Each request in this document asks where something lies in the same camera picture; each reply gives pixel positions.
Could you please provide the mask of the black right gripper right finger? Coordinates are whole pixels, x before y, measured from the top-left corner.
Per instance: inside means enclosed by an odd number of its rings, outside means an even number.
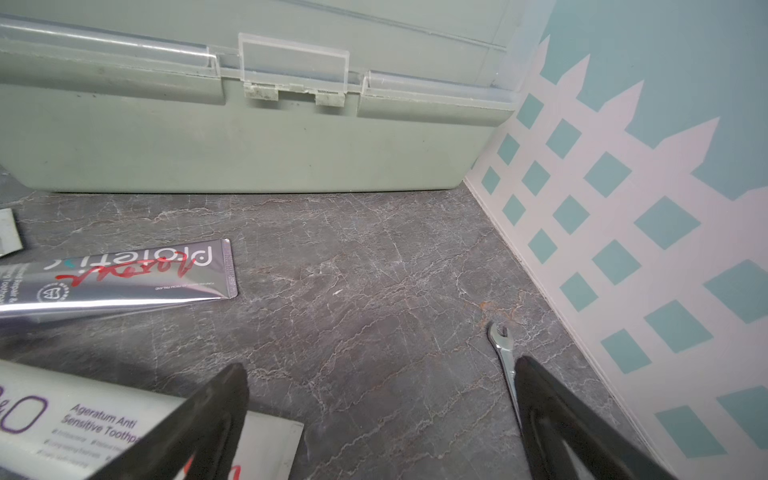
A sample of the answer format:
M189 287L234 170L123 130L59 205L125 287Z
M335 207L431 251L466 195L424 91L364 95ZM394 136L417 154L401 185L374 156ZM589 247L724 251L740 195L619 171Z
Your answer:
M532 478L575 479L573 457L594 479L673 477L535 359L522 356L516 360L514 385Z

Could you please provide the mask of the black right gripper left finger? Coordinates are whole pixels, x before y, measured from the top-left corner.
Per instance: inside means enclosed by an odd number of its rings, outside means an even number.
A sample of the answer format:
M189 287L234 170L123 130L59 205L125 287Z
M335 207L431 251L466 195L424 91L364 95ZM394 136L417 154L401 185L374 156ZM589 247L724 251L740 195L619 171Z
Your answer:
M221 370L93 479L227 479L249 403L244 366Z

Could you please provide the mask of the silver purple Protetix toothpaste tube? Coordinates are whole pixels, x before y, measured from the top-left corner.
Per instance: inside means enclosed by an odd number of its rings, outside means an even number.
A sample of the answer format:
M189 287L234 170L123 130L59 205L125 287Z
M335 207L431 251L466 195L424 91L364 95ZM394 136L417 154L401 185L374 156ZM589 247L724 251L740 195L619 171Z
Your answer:
M1 267L1 331L53 327L238 295L228 239Z

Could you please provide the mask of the white R&O purple cap tube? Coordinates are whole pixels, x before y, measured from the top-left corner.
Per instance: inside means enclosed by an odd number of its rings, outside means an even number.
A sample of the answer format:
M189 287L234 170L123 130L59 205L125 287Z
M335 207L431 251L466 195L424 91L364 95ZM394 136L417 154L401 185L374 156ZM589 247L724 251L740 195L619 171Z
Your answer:
M30 479L85 479L182 403L180 397L4 361L1 466ZM229 478L288 478L303 428L247 412Z

